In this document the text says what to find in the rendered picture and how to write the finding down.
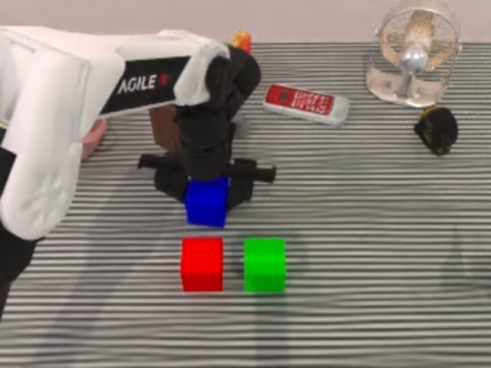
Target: striped surface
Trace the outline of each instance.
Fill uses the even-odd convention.
[[[137,171],[158,153],[146,114],[110,126],[67,218],[15,284],[0,366],[49,368],[491,366],[491,45],[467,44],[445,104],[445,158],[412,132],[418,112],[364,87],[366,44],[261,44],[263,83],[235,154],[276,164],[273,186],[223,232],[186,227]],[[343,94],[339,130],[262,111],[272,82]],[[223,235],[226,292],[180,291],[180,239]],[[288,292],[241,291],[241,241],[288,242]]]

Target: label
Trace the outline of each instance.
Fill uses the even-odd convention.
[[[329,115],[334,98],[326,94],[317,94],[308,90],[273,84],[266,95],[266,103],[291,109]]]
[[[189,57],[127,61],[100,115],[175,100],[174,86],[188,61]]]

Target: pink object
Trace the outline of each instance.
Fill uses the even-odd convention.
[[[91,131],[82,139],[84,148],[82,159],[88,159],[95,149],[101,144],[102,137],[106,133],[107,120],[97,120],[92,126]]]

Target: desk fan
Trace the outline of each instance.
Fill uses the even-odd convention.
[[[385,15],[376,39],[367,72],[371,93],[411,107],[432,106],[442,99],[461,49],[459,22],[444,4],[435,0],[400,2]],[[376,54],[385,59],[380,67]],[[437,80],[418,78],[448,61],[450,67]],[[390,70],[391,65],[399,72]]]

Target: orange object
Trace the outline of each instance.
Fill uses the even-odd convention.
[[[231,45],[234,48],[241,48],[242,50],[244,50],[248,53],[251,53],[252,52],[252,36],[250,33],[239,29],[232,36]]]
[[[92,126],[91,131],[82,139],[83,150],[82,159],[88,159],[89,156],[95,151],[95,149],[101,143],[102,137],[107,129],[106,120],[98,120]]]

